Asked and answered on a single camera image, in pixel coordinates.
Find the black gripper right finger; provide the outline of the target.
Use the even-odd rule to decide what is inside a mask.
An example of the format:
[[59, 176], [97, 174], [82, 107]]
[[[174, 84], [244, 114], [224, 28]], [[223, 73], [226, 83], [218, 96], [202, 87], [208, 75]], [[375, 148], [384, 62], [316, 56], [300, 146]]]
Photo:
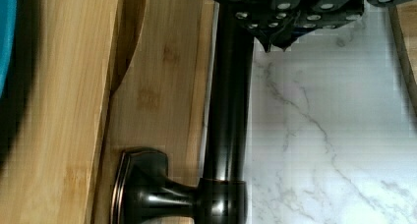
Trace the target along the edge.
[[318, 28], [340, 28], [362, 17], [364, 3], [391, 7], [413, 0], [271, 0], [280, 27], [271, 44], [285, 49]]

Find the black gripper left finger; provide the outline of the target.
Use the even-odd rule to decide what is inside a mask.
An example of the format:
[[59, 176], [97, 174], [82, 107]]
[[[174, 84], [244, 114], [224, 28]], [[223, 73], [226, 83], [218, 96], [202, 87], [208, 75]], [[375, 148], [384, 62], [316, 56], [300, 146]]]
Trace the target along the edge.
[[296, 39], [296, 20], [300, 0], [214, 0], [227, 6], [238, 24], [270, 52], [272, 46], [283, 50]]

